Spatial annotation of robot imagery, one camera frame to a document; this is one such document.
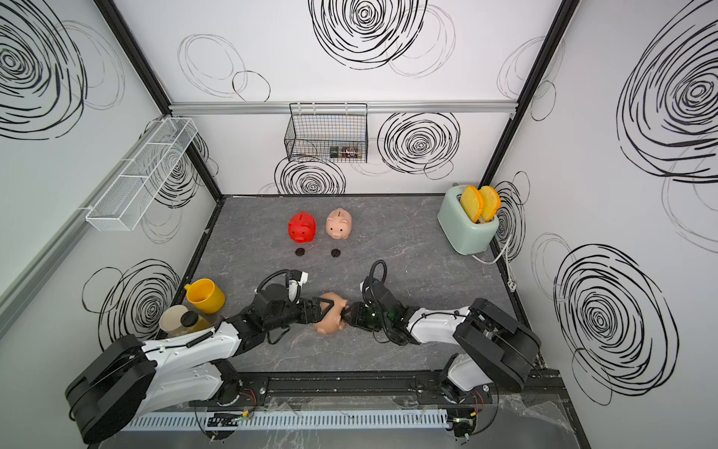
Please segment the orange-tan piggy bank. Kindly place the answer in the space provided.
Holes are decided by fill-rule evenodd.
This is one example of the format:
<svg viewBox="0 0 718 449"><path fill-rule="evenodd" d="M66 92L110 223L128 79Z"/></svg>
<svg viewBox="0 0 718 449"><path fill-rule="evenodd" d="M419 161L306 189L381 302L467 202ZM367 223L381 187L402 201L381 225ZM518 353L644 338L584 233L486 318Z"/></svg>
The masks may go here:
<svg viewBox="0 0 718 449"><path fill-rule="evenodd" d="M342 318L342 313L349 301L334 292L324 293L321 295L321 299L323 300L321 303L323 318L314 325L316 331L327 336L345 329L346 322Z"/></svg>

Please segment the red piggy bank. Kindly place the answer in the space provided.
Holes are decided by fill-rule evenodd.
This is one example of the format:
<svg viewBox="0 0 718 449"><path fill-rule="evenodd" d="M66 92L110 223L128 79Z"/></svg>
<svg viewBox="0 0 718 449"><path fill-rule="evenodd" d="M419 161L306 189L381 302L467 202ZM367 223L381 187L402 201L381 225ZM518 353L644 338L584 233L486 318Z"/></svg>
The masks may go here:
<svg viewBox="0 0 718 449"><path fill-rule="evenodd" d="M298 244L313 242L316 237L316 221L310 213L301 211L294 215L288 223L288 235Z"/></svg>

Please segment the light pink piggy bank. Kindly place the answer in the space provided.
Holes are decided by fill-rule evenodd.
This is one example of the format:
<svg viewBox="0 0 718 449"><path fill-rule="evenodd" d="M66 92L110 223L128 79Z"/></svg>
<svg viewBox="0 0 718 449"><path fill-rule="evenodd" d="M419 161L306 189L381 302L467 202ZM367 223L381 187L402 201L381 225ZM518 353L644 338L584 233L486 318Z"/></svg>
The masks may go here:
<svg viewBox="0 0 718 449"><path fill-rule="evenodd" d="M326 233L332 239L348 239L353 230L353 217L342 208L331 211L325 222Z"/></svg>

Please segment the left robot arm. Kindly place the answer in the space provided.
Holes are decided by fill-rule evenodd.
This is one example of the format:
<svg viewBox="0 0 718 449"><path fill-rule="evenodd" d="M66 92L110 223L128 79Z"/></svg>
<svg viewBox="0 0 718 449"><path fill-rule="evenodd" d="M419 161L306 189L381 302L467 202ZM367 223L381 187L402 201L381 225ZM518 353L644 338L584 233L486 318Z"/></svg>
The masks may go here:
<svg viewBox="0 0 718 449"><path fill-rule="evenodd" d="M290 299L294 291L271 284L210 329L146 342L129 334L112 342L65 391L82 441L97 445L144 413L211 400L239 385L230 359L266 342L274 329L340 323L347 305L342 297Z"/></svg>

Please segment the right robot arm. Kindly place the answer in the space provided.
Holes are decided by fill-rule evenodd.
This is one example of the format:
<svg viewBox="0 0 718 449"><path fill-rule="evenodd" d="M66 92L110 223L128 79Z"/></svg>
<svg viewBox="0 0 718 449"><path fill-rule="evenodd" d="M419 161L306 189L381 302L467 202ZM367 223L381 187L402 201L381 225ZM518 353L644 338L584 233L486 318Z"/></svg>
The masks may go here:
<svg viewBox="0 0 718 449"><path fill-rule="evenodd" d="M344 307L342 320L351 327L383 334L398 346L446 343L463 352L445 368L446 382L458 391L494 384L512 393L525 388L541 341L487 299L466 307L429 310L403 305L375 278L361 284L363 301Z"/></svg>

